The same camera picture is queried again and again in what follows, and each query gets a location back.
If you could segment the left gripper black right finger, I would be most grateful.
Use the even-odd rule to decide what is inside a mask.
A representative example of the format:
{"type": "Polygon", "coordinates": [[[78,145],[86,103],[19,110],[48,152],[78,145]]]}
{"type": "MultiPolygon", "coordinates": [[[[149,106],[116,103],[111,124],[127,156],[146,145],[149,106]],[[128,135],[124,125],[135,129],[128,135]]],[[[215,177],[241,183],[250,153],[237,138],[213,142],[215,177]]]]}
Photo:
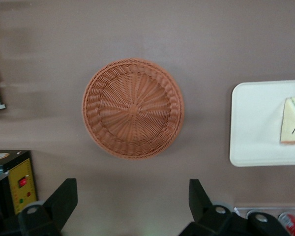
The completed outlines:
{"type": "Polygon", "coordinates": [[[247,236],[244,218],[222,205],[214,205],[197,179],[189,181],[189,208],[194,221],[181,236],[247,236]]]}

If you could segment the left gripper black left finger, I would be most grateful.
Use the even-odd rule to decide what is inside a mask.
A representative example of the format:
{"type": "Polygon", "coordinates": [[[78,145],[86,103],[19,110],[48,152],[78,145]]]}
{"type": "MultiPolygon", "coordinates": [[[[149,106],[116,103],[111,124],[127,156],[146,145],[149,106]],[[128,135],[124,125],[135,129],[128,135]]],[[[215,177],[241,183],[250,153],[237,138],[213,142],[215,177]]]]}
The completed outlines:
{"type": "Polygon", "coordinates": [[[28,206],[18,215],[23,236],[60,236],[78,203],[77,181],[66,179],[43,203],[28,206]]]}

